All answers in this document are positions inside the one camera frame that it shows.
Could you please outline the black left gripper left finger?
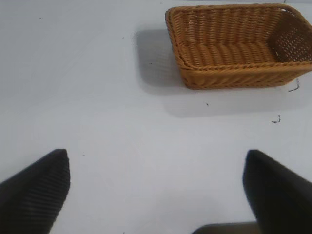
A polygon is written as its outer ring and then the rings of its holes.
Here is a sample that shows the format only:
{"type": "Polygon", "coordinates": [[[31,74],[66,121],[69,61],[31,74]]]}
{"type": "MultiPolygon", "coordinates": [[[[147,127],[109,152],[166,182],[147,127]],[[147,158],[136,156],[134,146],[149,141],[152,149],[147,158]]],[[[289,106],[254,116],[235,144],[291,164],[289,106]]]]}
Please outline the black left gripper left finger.
{"type": "Polygon", "coordinates": [[[65,149],[55,149],[0,184],[0,232],[48,234],[71,185],[65,149]]]}

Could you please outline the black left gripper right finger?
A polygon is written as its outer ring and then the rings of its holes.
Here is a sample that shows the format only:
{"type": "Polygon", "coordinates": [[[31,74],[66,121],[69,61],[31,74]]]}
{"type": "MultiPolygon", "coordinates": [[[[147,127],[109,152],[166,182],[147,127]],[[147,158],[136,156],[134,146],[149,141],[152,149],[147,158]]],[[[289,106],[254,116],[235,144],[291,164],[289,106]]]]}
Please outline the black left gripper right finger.
{"type": "Polygon", "coordinates": [[[312,232],[312,184],[259,150],[245,159],[243,187],[263,234],[312,232]]]}

